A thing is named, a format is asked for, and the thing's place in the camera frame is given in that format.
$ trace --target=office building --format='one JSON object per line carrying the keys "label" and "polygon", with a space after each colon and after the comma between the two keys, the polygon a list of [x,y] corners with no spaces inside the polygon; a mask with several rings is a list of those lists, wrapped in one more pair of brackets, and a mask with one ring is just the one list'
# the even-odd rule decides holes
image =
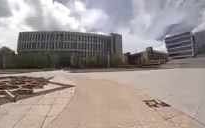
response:
{"label": "office building", "polygon": [[195,54],[194,35],[192,32],[166,37],[165,43],[170,58],[193,57]]}
{"label": "office building", "polygon": [[20,32],[17,52],[60,52],[80,58],[107,57],[109,54],[121,58],[122,36],[67,31]]}

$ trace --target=curved building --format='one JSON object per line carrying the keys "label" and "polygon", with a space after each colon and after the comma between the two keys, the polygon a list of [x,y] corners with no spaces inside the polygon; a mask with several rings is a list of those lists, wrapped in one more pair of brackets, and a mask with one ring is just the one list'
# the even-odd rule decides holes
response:
{"label": "curved building", "polygon": [[79,57],[122,57],[122,36],[67,31],[20,32],[17,52],[62,52]]}

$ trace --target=building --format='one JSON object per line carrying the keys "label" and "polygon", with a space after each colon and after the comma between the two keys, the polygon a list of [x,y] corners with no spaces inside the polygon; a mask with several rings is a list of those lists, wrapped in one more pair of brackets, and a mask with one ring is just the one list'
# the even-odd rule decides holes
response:
{"label": "building", "polygon": [[173,59],[205,56],[205,30],[166,37],[165,43]]}
{"label": "building", "polygon": [[194,33],[195,56],[205,56],[205,31]]}
{"label": "building", "polygon": [[165,44],[170,58],[193,57],[195,54],[194,35],[192,32],[166,37]]}
{"label": "building", "polygon": [[108,55],[122,58],[122,36],[67,31],[20,32],[17,52],[59,52],[69,56],[75,54],[81,59]]}
{"label": "building", "polygon": [[167,53],[153,50],[152,47],[148,47],[145,51],[139,53],[125,53],[124,56],[128,65],[136,65],[139,67],[159,66],[168,61]]}

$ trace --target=walkway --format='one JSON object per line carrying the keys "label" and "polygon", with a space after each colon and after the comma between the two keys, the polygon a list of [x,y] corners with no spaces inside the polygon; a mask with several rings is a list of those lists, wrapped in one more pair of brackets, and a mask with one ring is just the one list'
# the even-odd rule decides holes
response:
{"label": "walkway", "polygon": [[77,91],[52,128],[205,128],[174,108],[152,109],[131,86],[76,78]]}

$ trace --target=pavement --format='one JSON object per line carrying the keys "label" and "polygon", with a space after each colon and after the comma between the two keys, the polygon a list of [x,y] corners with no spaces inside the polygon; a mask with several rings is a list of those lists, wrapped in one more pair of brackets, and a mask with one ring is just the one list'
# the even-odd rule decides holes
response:
{"label": "pavement", "polygon": [[[205,128],[203,122],[191,118],[190,113],[191,117],[185,114],[187,111],[177,106],[180,102],[175,102],[174,94],[182,92],[185,88],[172,87],[174,81],[168,75],[171,72],[178,72],[175,75],[172,73],[173,79],[180,77],[183,82],[186,81],[186,87],[191,84],[186,80],[187,75],[198,73],[189,71],[189,74],[182,74],[178,70],[160,70],[87,74],[50,71],[18,74],[36,77],[57,76],[52,82],[60,84],[46,86],[46,90],[53,91],[46,91],[47,93],[42,95],[2,105],[0,128]],[[54,89],[64,84],[74,84],[75,87]],[[191,101],[190,97],[187,97],[191,93],[183,92],[179,93],[182,94],[179,96],[182,96],[183,100]],[[169,102],[167,98],[171,96],[170,93],[174,102]],[[151,108],[143,102],[156,98],[173,107]]]}
{"label": "pavement", "polygon": [[133,88],[105,79],[68,75],[77,91],[52,128],[205,128],[172,108],[150,108],[143,100],[154,99]]}
{"label": "pavement", "polygon": [[205,124],[205,68],[87,73],[128,84]]}
{"label": "pavement", "polygon": [[55,77],[51,82],[56,84],[45,85],[30,96],[19,96],[15,103],[1,105],[0,128],[50,128],[50,123],[65,109],[76,89],[66,87],[74,83],[63,77]]}

